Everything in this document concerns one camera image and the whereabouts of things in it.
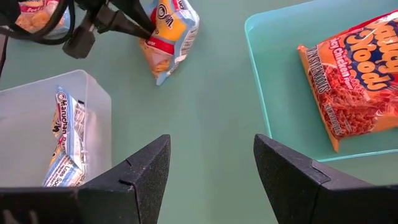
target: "maruchan logo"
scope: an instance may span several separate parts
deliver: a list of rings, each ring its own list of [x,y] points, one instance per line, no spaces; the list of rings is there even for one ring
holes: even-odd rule
[[[167,12],[167,8],[164,4],[159,4],[157,8],[157,17],[164,20],[167,27],[170,29],[173,27],[174,18]]]
[[[184,5],[182,4],[182,0],[178,0],[178,6],[180,7],[180,9],[185,9]]]
[[[65,93],[59,92],[58,95],[57,95],[57,97],[58,97],[58,100],[59,100],[59,101],[62,101],[62,100],[64,100],[67,96],[66,96]]]

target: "spicy chicken noodle bag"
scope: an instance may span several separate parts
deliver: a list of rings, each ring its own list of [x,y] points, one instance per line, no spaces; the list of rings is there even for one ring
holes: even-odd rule
[[[333,148],[398,127],[398,10],[298,52]]]

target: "teal plastic tray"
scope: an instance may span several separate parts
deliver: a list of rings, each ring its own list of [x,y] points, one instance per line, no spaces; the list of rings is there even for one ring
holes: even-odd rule
[[[397,0],[317,0],[251,16],[245,32],[266,134],[323,162],[398,152],[395,128],[344,139],[336,153],[296,51],[397,8]]]

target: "green table surface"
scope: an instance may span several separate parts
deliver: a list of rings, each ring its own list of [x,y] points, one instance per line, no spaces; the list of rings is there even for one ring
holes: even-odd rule
[[[301,2],[192,0],[201,18],[197,40],[162,86],[128,35],[97,35],[84,60],[61,47],[11,40],[0,88],[84,69],[112,98],[113,164],[161,134],[172,137],[159,223],[276,223],[252,153],[265,127],[244,21]]]

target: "clear plastic bin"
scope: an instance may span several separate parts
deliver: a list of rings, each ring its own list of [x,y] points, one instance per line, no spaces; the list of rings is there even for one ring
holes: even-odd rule
[[[83,70],[0,91],[0,187],[42,186],[57,146],[57,85],[85,102],[85,181],[111,168],[111,98]]]

